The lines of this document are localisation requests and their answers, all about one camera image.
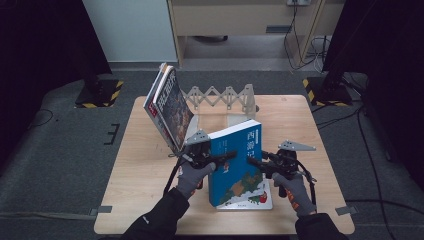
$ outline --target gloved hand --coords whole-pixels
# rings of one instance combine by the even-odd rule
[[[178,170],[177,190],[188,200],[194,194],[203,178],[215,171],[215,169],[215,163],[209,163],[202,169],[194,169],[189,162],[184,162]]]
[[[274,179],[275,187],[282,186],[286,189],[287,197],[298,217],[316,213],[316,206],[312,204],[306,193],[302,174],[298,173],[292,180],[288,180],[279,173],[273,173],[272,179]]]

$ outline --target wooden table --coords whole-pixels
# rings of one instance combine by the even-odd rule
[[[162,197],[176,163],[176,158],[167,157],[170,150],[145,113],[144,99],[136,99],[125,130],[102,201],[102,206],[112,206],[112,211],[98,214],[94,225],[98,234],[122,234],[134,220],[150,211]],[[351,216],[338,216],[335,211],[346,203],[306,99],[299,95],[257,95],[255,100],[259,106],[256,120],[262,123],[263,149],[276,152],[286,139],[315,146],[316,151],[298,152],[298,159],[318,180],[318,211],[328,213],[339,231],[353,233]],[[216,124],[222,122],[217,121],[219,116],[203,119],[199,127],[207,133],[217,130],[208,128],[217,128]],[[177,234],[296,234],[296,214],[287,199],[278,197],[278,188],[271,188],[272,210],[218,212],[208,202],[207,186],[205,178],[204,189],[190,198],[191,206],[179,220]]]

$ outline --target book cover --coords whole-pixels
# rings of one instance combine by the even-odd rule
[[[269,180],[263,176],[262,183],[258,184],[258,189],[253,191],[247,200],[227,201],[216,207],[218,211],[231,210],[270,210],[272,209],[271,189]]]
[[[167,66],[156,90],[153,104],[168,129],[177,151],[181,151],[194,114],[184,99],[173,66]]]
[[[247,162],[247,156],[262,159],[262,126],[255,120],[247,120],[221,131],[208,134],[211,155],[237,151],[237,156],[208,175],[209,202],[212,206],[247,209],[271,202],[269,185],[263,174]],[[245,202],[242,206],[233,205]]]
[[[155,105],[153,104],[153,99],[155,97],[159,83],[162,80],[162,77],[165,74],[167,67],[168,65],[166,63],[162,63],[160,65],[158,75],[156,76],[156,79],[153,82],[152,87],[150,88],[150,91],[146,96],[146,100],[144,101],[143,108],[146,110],[147,115],[149,115],[150,119],[152,119],[153,123],[155,124],[156,128],[162,135],[168,147],[172,150],[173,153],[176,153],[176,146],[174,144],[174,141],[172,140],[172,137],[169,134],[168,129],[166,128],[164,122],[162,121],[162,118],[158,115],[158,111]]]

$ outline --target yellow black caution tape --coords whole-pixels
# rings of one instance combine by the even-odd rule
[[[121,91],[122,85],[124,84],[124,81],[121,81],[121,80],[114,81],[114,82],[116,82],[116,85],[112,86],[113,89],[112,89],[111,93],[109,93],[111,95],[110,100],[108,100],[107,102],[95,102],[95,101],[88,100],[87,102],[76,104],[76,107],[77,108],[96,108],[96,107],[110,107],[110,106],[112,106],[115,103],[116,98],[119,95],[119,92]]]

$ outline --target magazine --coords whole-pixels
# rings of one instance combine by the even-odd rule
[[[167,66],[153,98],[158,115],[168,129],[177,151],[181,151],[194,114],[177,81],[176,70]]]
[[[146,100],[144,101],[143,108],[146,110],[147,115],[149,115],[149,117],[152,119],[153,123],[155,124],[156,128],[162,135],[168,147],[172,150],[173,153],[176,153],[177,148],[174,144],[174,141],[172,140],[172,137],[169,134],[168,129],[166,128],[162,118],[158,115],[158,111],[155,105],[153,104],[153,99],[155,97],[156,90],[159,86],[159,83],[163,75],[165,74],[167,67],[168,65],[166,63],[162,63],[160,65],[159,73],[152,84],[152,88],[150,89],[149,93],[146,96]]]

